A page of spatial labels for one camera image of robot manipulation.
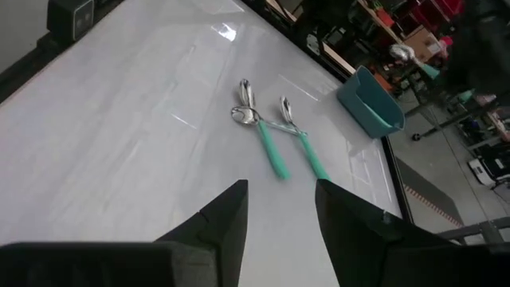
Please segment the teal bin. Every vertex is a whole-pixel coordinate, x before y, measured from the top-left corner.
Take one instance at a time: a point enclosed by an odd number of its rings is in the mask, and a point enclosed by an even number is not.
[[[363,66],[340,87],[336,96],[372,139],[404,128],[406,118],[397,102]]]

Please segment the red object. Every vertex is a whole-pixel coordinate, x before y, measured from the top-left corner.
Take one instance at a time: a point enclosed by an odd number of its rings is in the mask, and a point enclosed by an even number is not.
[[[377,9],[375,14],[379,19],[381,19],[382,23],[388,27],[391,27],[395,23],[395,21],[393,21],[391,16],[384,9]]]
[[[453,39],[450,36],[441,37],[441,39],[446,45],[453,45]]]
[[[433,32],[444,22],[451,21],[455,15],[463,11],[463,0],[425,0],[419,4],[415,2],[412,8],[409,9],[408,15],[417,22],[417,27],[423,25]]]

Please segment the storage box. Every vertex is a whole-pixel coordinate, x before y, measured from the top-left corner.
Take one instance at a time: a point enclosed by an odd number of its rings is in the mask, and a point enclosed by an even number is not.
[[[416,58],[424,63],[441,52],[441,46],[437,38],[424,27],[416,29],[413,34],[404,40],[404,44],[413,48]]]
[[[336,97],[372,139],[404,128],[404,113],[363,66],[343,84]]]

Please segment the spoon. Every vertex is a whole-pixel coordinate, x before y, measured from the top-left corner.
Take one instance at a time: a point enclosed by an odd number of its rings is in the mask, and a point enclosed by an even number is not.
[[[318,179],[327,179],[327,180],[331,181],[328,173],[326,172],[326,170],[320,163],[319,158],[317,157],[317,154],[313,150],[312,145],[308,141],[308,135],[306,133],[302,132],[294,124],[294,121],[292,120],[292,109],[291,109],[290,103],[288,102],[288,100],[285,96],[280,98],[280,110],[281,110],[281,114],[283,115],[285,121],[287,121],[287,123],[291,124],[297,130],[298,136],[300,137],[301,143],[303,144],[304,150],[306,151],[308,161],[312,165],[312,168],[316,174],[316,177]]]
[[[246,79],[242,79],[239,83],[239,97],[241,98],[241,103],[244,107],[255,109],[255,96],[253,94],[251,84]],[[294,136],[298,136],[297,130],[295,128],[291,128],[284,124],[278,124],[270,120],[264,120],[264,122],[266,122],[266,124],[271,128],[279,129],[283,132],[288,132]]]
[[[288,172],[287,166],[285,166],[285,161],[282,159],[280,153],[278,152],[277,146],[274,143],[264,120],[261,118],[258,112],[250,107],[236,107],[232,108],[231,116],[233,120],[240,124],[250,126],[258,125],[262,136],[262,143],[264,143],[265,151],[268,154],[269,161],[273,166],[273,170],[279,178],[289,179],[290,173]]]

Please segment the teal spoon handle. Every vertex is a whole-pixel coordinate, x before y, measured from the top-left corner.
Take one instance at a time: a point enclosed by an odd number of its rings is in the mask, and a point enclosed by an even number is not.
[[[322,163],[320,163],[319,158],[317,157],[315,151],[313,150],[312,145],[308,141],[308,136],[304,132],[300,132],[299,134],[301,143],[304,146],[304,150],[306,151],[306,156],[312,165],[313,171],[316,173],[318,179],[327,179],[331,181],[328,173],[324,170]]]
[[[284,159],[281,158],[280,152],[278,152],[277,146],[269,133],[267,125],[263,120],[261,120],[258,122],[258,127],[261,131],[265,151],[268,153],[269,161],[271,161],[274,171],[277,173],[279,178],[289,179],[290,173],[288,172],[287,166],[285,166]]]

